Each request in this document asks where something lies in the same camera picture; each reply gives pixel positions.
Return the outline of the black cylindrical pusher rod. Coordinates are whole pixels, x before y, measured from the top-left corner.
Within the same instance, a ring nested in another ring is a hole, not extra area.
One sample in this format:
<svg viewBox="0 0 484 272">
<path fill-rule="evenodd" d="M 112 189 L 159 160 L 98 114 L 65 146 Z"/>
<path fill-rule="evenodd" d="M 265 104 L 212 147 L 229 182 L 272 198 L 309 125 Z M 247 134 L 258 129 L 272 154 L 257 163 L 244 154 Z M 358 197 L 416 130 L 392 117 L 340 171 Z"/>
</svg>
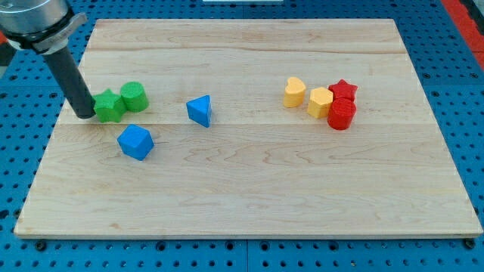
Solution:
<svg viewBox="0 0 484 272">
<path fill-rule="evenodd" d="M 63 47 L 52 54 L 42 56 L 76 116 L 80 119 L 93 117 L 95 100 L 69 48 Z"/>
</svg>

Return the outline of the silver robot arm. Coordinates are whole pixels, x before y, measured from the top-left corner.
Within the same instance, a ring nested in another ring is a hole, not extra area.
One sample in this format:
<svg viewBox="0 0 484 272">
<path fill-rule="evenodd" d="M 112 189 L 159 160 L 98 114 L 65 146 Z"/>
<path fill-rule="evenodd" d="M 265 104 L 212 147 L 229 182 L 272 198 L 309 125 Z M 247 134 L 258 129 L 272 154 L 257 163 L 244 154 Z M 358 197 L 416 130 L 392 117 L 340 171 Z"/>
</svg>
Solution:
<svg viewBox="0 0 484 272">
<path fill-rule="evenodd" d="M 69 37 L 87 23 L 67 0 L 1 0 L 1 32 L 17 50 L 41 55 L 73 112 L 95 115 L 95 100 L 68 48 Z"/>
</svg>

